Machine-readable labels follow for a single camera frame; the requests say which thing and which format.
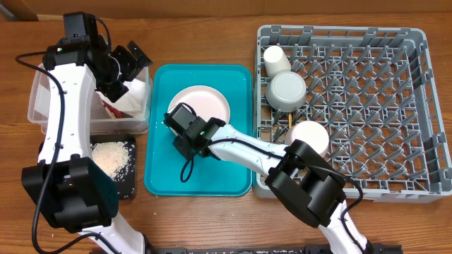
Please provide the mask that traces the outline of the white napkin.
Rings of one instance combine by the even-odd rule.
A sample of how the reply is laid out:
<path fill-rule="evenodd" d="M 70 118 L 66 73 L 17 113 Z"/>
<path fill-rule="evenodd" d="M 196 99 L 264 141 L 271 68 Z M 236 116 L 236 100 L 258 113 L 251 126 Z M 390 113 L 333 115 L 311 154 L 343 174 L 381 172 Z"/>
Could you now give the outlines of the white napkin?
<path fill-rule="evenodd" d="M 103 102 L 106 102 L 117 111 L 123 112 L 135 118 L 144 116 L 144 106 L 147 100 L 147 95 L 145 93 L 145 82 L 139 79 L 134 79 L 131 82 L 126 81 L 124 85 L 129 89 L 129 91 L 121 96 L 116 102 L 111 102 L 101 92 L 97 92 L 97 94 Z"/>

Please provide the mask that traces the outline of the large pink plate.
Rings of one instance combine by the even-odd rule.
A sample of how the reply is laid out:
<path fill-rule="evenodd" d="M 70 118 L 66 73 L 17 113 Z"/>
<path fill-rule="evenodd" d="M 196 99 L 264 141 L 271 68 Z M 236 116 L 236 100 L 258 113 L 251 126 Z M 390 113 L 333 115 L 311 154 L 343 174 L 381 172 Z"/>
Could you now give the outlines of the large pink plate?
<path fill-rule="evenodd" d="M 193 108 L 197 116 L 204 121 L 211 117 L 221 119 L 225 123 L 230 122 L 230 106 L 226 98 L 216 89 L 205 85 L 187 87 L 178 92 L 168 106 L 168 112 L 185 102 Z"/>

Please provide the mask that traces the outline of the red snack wrapper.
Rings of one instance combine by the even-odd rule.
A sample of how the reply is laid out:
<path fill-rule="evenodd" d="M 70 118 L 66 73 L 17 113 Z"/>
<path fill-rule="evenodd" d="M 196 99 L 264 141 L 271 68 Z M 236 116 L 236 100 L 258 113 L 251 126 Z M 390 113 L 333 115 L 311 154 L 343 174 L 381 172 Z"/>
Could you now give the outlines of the red snack wrapper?
<path fill-rule="evenodd" d="M 131 118 L 131 115 L 126 114 L 122 111 L 119 111 L 102 100 L 102 105 L 105 108 L 105 111 L 109 114 L 112 119 L 127 119 Z"/>

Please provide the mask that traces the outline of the wooden chopstick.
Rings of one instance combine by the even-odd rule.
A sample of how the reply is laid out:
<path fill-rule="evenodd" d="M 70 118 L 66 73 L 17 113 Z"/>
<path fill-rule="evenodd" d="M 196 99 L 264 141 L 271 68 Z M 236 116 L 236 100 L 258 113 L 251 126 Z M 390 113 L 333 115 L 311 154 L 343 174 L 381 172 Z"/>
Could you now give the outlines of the wooden chopstick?
<path fill-rule="evenodd" d="M 292 112 L 288 113 L 288 128 L 292 128 Z"/>

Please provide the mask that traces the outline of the grey bowl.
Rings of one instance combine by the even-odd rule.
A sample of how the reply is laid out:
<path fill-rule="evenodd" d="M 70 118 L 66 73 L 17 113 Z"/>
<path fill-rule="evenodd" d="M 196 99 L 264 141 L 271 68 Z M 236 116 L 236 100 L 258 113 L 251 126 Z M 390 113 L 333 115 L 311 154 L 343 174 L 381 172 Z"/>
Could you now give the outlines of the grey bowl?
<path fill-rule="evenodd" d="M 297 111 L 306 101 L 307 85 L 298 73 L 285 71 L 277 74 L 266 90 L 266 99 L 275 110 Z"/>

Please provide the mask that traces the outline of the white cup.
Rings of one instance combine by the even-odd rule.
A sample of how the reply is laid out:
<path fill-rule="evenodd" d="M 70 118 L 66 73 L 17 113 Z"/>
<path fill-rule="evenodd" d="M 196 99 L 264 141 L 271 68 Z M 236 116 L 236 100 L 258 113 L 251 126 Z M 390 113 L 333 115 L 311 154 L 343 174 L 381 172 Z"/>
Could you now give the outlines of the white cup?
<path fill-rule="evenodd" d="M 274 78 L 279 73 L 291 70 L 291 64 L 285 52 L 279 46 L 267 48 L 263 53 L 263 60 L 269 78 Z"/>

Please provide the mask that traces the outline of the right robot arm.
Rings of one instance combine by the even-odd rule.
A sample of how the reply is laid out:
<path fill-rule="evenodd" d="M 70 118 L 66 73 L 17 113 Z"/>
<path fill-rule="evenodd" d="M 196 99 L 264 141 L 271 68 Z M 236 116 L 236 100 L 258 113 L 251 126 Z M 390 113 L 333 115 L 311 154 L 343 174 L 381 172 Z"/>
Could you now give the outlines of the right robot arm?
<path fill-rule="evenodd" d="M 265 176 L 267 187 L 291 214 L 319 228 L 332 253 L 373 253 L 373 245 L 349 215 L 363 199 L 361 186 L 333 169 L 306 142 L 264 142 L 221 119 L 204 121 L 184 102 L 165 113 L 163 123 L 176 132 L 173 145 L 186 158 L 182 182 L 189 180 L 195 156 L 240 164 Z"/>

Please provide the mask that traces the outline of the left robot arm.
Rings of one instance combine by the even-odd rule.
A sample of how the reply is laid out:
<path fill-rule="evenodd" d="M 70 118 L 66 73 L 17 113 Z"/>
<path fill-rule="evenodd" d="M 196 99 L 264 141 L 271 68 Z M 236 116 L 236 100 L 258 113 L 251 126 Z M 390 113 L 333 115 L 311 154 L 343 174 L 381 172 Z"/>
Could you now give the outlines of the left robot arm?
<path fill-rule="evenodd" d="M 41 53 L 37 71 L 49 81 L 47 131 L 37 164 L 21 183 L 35 203 L 33 219 L 89 238 L 106 253 L 152 253 L 147 237 L 119 212 L 116 184 L 93 161 L 90 113 L 96 92 L 116 102 L 151 60 L 135 42 L 113 46 L 100 35 L 101 19 L 85 12 L 64 15 L 65 35 Z"/>

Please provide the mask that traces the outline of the grey dishwasher rack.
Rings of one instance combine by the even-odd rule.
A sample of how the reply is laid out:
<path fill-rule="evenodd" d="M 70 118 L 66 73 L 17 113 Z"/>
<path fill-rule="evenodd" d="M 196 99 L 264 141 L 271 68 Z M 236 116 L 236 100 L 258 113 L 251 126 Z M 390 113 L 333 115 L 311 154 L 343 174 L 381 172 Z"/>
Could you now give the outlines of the grey dishwasher rack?
<path fill-rule="evenodd" d="M 428 203 L 451 194 L 451 156 L 425 33 L 417 28 L 262 25 L 257 32 L 254 132 L 281 144 L 288 113 L 266 101 L 263 53 L 279 46 L 307 83 L 292 127 L 328 132 L 326 160 L 366 199 Z"/>

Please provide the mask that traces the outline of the teal plastic tray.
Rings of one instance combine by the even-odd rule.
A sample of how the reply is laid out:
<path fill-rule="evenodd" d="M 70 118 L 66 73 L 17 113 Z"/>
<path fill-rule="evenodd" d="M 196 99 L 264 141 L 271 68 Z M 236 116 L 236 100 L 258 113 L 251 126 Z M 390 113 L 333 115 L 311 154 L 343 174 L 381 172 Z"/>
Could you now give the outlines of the teal plastic tray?
<path fill-rule="evenodd" d="M 247 68 L 225 64 L 167 64 L 155 73 L 150 106 L 144 184 L 155 195 L 232 196 L 248 192 L 251 170 L 212 157 L 195 157 L 194 165 L 173 146 L 176 135 L 163 124 L 174 96 L 187 87 L 206 85 L 218 90 L 230 106 L 230 123 L 253 133 L 253 85 Z"/>

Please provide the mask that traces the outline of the clear plastic bin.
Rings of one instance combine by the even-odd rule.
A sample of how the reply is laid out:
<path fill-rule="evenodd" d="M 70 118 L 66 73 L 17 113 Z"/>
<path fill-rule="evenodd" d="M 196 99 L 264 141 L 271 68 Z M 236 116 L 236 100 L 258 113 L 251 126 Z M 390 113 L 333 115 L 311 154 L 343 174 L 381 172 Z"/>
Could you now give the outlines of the clear plastic bin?
<path fill-rule="evenodd" d="M 127 119 L 112 119 L 105 111 L 100 96 L 95 92 L 90 111 L 90 133 L 93 135 L 106 135 L 115 133 L 146 133 L 150 124 L 150 105 L 152 99 L 153 81 L 149 76 L 147 68 L 144 68 L 136 77 L 146 84 L 147 100 L 144 106 L 144 116 L 131 117 Z M 47 120 L 49 114 L 50 88 L 49 81 L 40 72 L 35 73 L 31 87 L 28 121 L 41 125 L 43 133 L 47 131 Z"/>

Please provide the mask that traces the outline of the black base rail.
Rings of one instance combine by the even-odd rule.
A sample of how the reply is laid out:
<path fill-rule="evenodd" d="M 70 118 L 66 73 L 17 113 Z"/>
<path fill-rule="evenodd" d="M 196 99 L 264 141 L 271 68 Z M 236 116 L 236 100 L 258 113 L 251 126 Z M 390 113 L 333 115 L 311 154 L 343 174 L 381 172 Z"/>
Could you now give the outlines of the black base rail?
<path fill-rule="evenodd" d="M 298 248 L 226 248 L 186 249 L 158 248 L 158 254 L 332 254 L 328 245 L 308 245 Z"/>

